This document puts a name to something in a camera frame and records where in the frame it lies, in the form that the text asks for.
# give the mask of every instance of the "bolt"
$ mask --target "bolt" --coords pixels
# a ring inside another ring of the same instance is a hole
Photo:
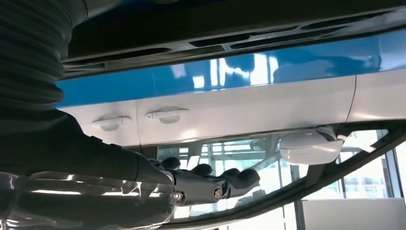
[[[223,191],[221,190],[221,188],[215,188],[214,192],[213,192],[213,197],[216,200],[219,200],[219,199],[221,199],[222,196],[223,196]]]
[[[180,194],[180,193],[175,193],[175,194],[173,195],[173,197],[174,197],[176,200],[180,200],[181,194]]]

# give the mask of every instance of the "car window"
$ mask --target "car window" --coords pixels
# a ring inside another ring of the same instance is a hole
[[[280,141],[282,137],[289,133],[291,131],[160,146],[158,148],[158,159],[178,157],[181,162],[181,169],[190,170],[197,164],[206,163],[213,168],[213,175],[220,175],[231,168],[237,168],[240,171],[253,168],[257,170],[261,178],[259,186],[242,197],[220,200],[214,204],[179,207],[174,215],[174,221],[243,206],[306,176],[308,165],[292,165],[281,157]],[[340,164],[361,150],[371,148],[371,144],[385,134],[386,130],[352,132],[346,138],[336,163]],[[372,182],[369,184],[381,182],[376,179],[379,176],[376,175],[372,179],[365,178],[365,180]],[[333,183],[327,186],[327,189],[321,190],[323,194],[318,194],[318,197],[336,198],[338,196],[337,198],[339,198],[340,186],[338,182]],[[348,192],[350,192],[351,184],[347,183],[347,186]],[[369,196],[373,196],[373,194],[377,193],[376,187],[366,188],[365,192]]]

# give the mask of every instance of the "black trim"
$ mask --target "black trim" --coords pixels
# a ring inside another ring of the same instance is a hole
[[[200,219],[191,219],[187,222],[168,223],[162,225],[162,229],[182,229],[186,227],[197,227],[208,224],[221,223],[235,219],[248,219],[273,209],[282,207],[304,196],[307,196],[324,186],[327,186],[345,175],[361,168],[388,151],[394,149],[406,140],[406,120],[382,121],[382,122],[361,122],[343,124],[338,131],[339,134],[348,136],[352,131],[387,129],[388,134],[375,142],[372,152],[361,151],[337,165],[334,162],[326,164],[318,183],[306,186],[307,176],[291,183],[280,190],[277,190],[262,199],[254,201],[245,206],[236,207],[230,210],[215,214],[200,216]]]

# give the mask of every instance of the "car body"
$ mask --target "car body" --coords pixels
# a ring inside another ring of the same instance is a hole
[[[217,168],[222,157],[234,161],[232,167],[258,170],[261,186],[246,196],[222,208],[189,209],[187,217],[163,225],[206,229],[307,196],[403,142],[405,37],[399,30],[64,80],[58,83],[66,94],[59,109],[76,117],[87,135],[151,158],[177,156],[184,169],[197,163]],[[275,162],[289,170],[281,138],[323,126],[347,139],[338,160],[299,167],[291,184],[273,188]],[[271,148],[253,150],[252,141],[260,139]],[[352,157],[344,156],[348,152]],[[235,159],[245,163],[235,165]]]

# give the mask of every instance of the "wall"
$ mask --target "wall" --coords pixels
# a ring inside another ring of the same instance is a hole
[[[303,201],[307,230],[404,230],[404,199]]]

